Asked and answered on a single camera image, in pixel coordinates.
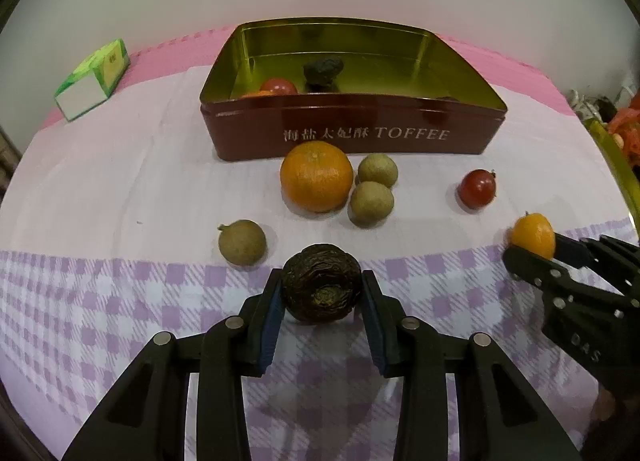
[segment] green box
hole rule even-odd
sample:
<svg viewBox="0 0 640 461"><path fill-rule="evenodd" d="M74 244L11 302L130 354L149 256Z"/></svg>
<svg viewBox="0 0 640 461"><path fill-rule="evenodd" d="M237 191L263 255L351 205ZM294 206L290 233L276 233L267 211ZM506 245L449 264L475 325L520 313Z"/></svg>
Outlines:
<svg viewBox="0 0 640 461"><path fill-rule="evenodd" d="M67 121L75 120L107 100L128 66L129 55L121 38L84 59L54 95Z"/></svg>

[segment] purple checkered tablecloth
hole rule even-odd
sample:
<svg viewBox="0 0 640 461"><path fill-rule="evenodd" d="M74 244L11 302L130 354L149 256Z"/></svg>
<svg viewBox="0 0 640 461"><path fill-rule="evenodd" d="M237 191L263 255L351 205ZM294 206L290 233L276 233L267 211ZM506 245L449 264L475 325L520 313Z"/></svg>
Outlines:
<svg viewBox="0 0 640 461"><path fill-rule="evenodd" d="M482 155L395 155L395 208L368 230L347 210L311 216L283 200L280 160L218 160L200 114L208 67L113 95L41 131L0 209L0 377L29 427L61 457L97 402L159 330L200 333L258 293L271 267L333 243L372 269L408 314L459 337L489 333L576 444L597 384L542 334L542 300L500 261L507 228L543 213L572 237L637 242L624 200L579 121L497 88L506 121ZM350 155L356 170L362 156ZM495 169L496 199L470 214L455 188ZM252 269L218 251L219 224L252 219L268 254ZM574 271L576 279L599 279ZM245 379L255 461L389 460L401 382L374 369L360 314L325 326L286 316L273 365ZM195 456L197 376L186 458ZM450 457L458 455L449 383Z"/></svg>
<svg viewBox="0 0 640 461"><path fill-rule="evenodd" d="M628 219L567 232L632 239ZM385 293L451 335L489 333L538 390L557 406L564 391L574 407L559 419L578 441L589 398L575 390L588 375L540 331L540 295L508 279L501 247L365 261ZM90 260L0 253L2 349L46 399L79 425L116 377L159 330L178 337L206 331L259 293L270 266L253 271L200 264ZM592 275L576 274L596 284ZM458 425L452 380L450 451ZM186 450L195 456L195 394L191 380ZM252 456L271 459L391 459L401 383L374 368L360 315L327 326L287 317L273 365L243 381Z"/></svg>

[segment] blue gripper pad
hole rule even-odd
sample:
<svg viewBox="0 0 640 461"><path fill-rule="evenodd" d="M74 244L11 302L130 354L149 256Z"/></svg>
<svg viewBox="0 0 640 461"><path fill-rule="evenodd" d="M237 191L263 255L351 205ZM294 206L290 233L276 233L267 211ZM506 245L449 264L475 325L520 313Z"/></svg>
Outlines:
<svg viewBox="0 0 640 461"><path fill-rule="evenodd" d="M262 374L267 367L273 362L273 353L276 350L278 334L280 333L280 325L284 318L284 301L282 300L282 283L278 281L271 298L267 316L262 325L262 333L260 340L260 357L258 358L258 370Z"/></svg>
<svg viewBox="0 0 640 461"><path fill-rule="evenodd" d="M360 297L360 307L362 310L362 320L364 321L364 329L367 333L367 341L369 342L369 351L373 364L378 368L381 375L387 370L386 354L385 354L385 337L380 324L380 316L376 310L376 305L371 296L371 290L367 283L366 277L362 276L362 296Z"/></svg>

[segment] dried fruit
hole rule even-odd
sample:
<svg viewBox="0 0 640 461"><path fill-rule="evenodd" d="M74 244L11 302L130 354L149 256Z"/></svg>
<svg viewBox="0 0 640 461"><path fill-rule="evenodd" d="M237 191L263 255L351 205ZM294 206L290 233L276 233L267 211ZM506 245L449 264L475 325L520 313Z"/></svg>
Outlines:
<svg viewBox="0 0 640 461"><path fill-rule="evenodd" d="M351 214L358 224L382 221L394 209L394 195L386 186L374 181L364 181L351 195Z"/></svg>
<svg viewBox="0 0 640 461"><path fill-rule="evenodd" d="M386 154L369 154L360 162L358 178L391 188L398 181L398 167Z"/></svg>
<svg viewBox="0 0 640 461"><path fill-rule="evenodd" d="M289 312L313 324L346 317L362 291L360 264L334 245L311 245L295 254L281 279Z"/></svg>
<svg viewBox="0 0 640 461"><path fill-rule="evenodd" d="M267 238L262 228L253 221L240 219L225 226L218 237L218 247L222 256L236 266L251 266L257 263L267 249Z"/></svg>
<svg viewBox="0 0 640 461"><path fill-rule="evenodd" d="M526 214L513 225L511 244L552 259L556 253L556 234L542 214Z"/></svg>
<svg viewBox="0 0 640 461"><path fill-rule="evenodd" d="M458 186L460 200L472 210L487 206L495 197L495 172L474 170Z"/></svg>
<svg viewBox="0 0 640 461"><path fill-rule="evenodd" d="M344 204L353 183L346 154L324 141L294 147L280 167L280 184L291 201L311 212L328 212Z"/></svg>

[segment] orange plastic bag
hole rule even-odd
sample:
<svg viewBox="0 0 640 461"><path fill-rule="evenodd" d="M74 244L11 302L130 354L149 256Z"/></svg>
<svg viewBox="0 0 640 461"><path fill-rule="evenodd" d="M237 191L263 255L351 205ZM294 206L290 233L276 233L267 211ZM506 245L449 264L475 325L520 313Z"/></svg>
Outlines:
<svg viewBox="0 0 640 461"><path fill-rule="evenodd" d="M625 142L622 154L631 168L640 166L640 110L621 108L607 125L609 134L620 134Z"/></svg>

